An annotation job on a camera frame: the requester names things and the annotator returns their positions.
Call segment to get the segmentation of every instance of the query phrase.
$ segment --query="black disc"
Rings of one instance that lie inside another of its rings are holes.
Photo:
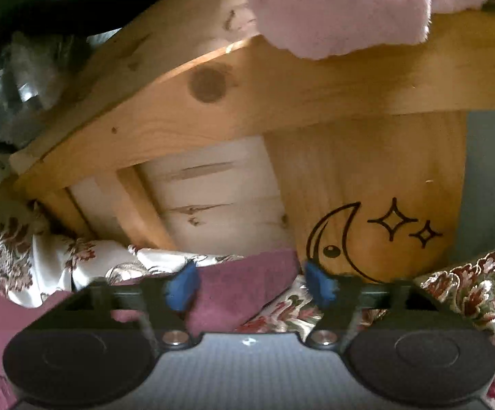
[[[17,393],[46,406],[103,404],[137,387],[154,366],[136,330],[24,330],[3,365]]]
[[[350,368],[373,392],[418,407],[458,404],[481,396],[495,375],[495,347],[475,328],[379,329],[358,334]]]

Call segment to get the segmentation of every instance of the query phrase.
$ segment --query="wooden headboard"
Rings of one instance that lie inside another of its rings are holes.
[[[48,113],[53,124],[11,157],[14,189],[87,236],[87,209],[102,195],[128,241],[182,248],[159,214],[158,178],[140,164],[180,153],[204,162],[196,156],[208,146],[262,136],[246,149],[271,162],[268,189],[277,180],[281,201],[258,203],[260,217],[279,215],[271,221],[301,260],[388,281],[446,263],[470,110],[495,110],[495,14],[435,16],[424,45],[311,61],[258,36],[245,0],[161,0],[94,54]],[[229,170],[232,149],[221,148],[217,169],[175,176]],[[242,173],[235,189],[265,171]],[[75,187],[88,179],[99,194],[81,202]],[[261,229],[251,240],[266,242]]]

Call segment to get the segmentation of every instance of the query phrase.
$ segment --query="metal screw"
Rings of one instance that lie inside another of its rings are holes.
[[[337,335],[329,330],[315,331],[310,337],[318,345],[331,345],[338,340]]]
[[[162,341],[168,345],[183,345],[188,342],[188,334],[181,330],[167,331],[162,336]]]

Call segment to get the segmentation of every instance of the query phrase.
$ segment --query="dark round wood knot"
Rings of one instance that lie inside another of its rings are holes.
[[[189,82],[194,98],[203,103],[215,103],[227,92],[227,79],[223,72],[208,66],[197,69]]]

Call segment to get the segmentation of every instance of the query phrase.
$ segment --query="pink fluffy fabric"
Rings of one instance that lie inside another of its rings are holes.
[[[261,34],[302,58],[380,44],[424,42],[432,9],[478,8],[486,0],[247,0]]]

